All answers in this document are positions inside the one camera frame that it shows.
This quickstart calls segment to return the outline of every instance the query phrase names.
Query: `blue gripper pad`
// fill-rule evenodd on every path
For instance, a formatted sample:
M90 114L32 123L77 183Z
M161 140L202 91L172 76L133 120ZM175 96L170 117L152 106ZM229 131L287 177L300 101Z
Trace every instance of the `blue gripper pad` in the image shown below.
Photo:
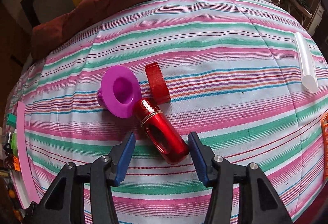
M124 150L122 151L121 157L117 164L116 177L114 179L115 186L119 186L120 183L122 181L124 181L125 174L129 168L129 164L130 164L135 146L136 146L136 137L134 136L134 133L132 132L125 145Z
M194 162L194 166L195 166L195 169L197 172L198 179L204 184L204 186L207 186L209 184L210 180L207 176L206 163L204 161L204 158L201 154L201 151L198 147L196 140L199 141L198 144L201 144L199 138L194 138L193 132L189 133L188 146L189 146L189 151L190 151L192 161Z

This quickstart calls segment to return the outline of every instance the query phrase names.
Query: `striped bedsheet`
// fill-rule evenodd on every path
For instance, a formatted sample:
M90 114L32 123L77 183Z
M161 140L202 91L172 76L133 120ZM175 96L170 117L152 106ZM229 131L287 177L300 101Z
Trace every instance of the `striped bedsheet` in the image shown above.
M313 55L319 92L301 85L294 33ZM301 25L262 0L155 0L124 10L74 36L35 63L13 89L8 112L26 104L25 133L40 197L66 162L93 162L134 131L125 180L112 188L120 223L203 223L211 189L190 156L175 166L160 157L135 119L97 103L108 67L122 64L150 96L144 66L157 61L171 102L161 105L187 140L231 163L258 163L296 220L323 185L320 117L328 109L327 63ZM92 223L85 185L86 222ZM231 223L237 223L238 186Z

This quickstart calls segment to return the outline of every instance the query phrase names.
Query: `pink board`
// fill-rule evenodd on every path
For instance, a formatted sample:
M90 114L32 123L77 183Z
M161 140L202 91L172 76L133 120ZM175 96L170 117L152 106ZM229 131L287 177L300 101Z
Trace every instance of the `pink board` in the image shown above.
M35 184L32 178L32 173L30 169L30 164L27 159L27 150L25 143L25 104L18 102L17 105L17 149L18 149L18 159L19 166L21 169L24 185L28 194L30 201L36 203L40 202L40 197L36 191Z

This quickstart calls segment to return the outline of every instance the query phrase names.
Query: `metal screw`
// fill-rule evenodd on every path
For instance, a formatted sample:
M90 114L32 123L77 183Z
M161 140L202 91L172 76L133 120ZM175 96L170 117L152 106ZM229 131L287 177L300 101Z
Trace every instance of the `metal screw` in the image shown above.
M256 163L251 163L251 164L249 164L249 167L250 167L251 169L258 169L258 168L259 168L259 166L258 166Z
M103 155L103 156L101 157L101 160L102 160L103 162L107 162L107 161L109 161L109 156L108 156L108 155Z
M216 162L222 162L222 161L223 161L223 157L220 156L220 155L216 155L216 156L214 157L214 160L215 160Z
M67 166L69 169L71 169L74 166L74 163L73 162L67 163Z

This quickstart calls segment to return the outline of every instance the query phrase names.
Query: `green object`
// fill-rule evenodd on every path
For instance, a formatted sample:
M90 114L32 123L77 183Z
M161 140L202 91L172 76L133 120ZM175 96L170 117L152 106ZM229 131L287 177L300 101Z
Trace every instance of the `green object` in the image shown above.
M12 149L14 156L18 157L18 150L17 150L17 131L16 130L14 131L13 135L11 136L10 148Z
M16 128L16 116L14 114L11 113L7 114L7 125Z

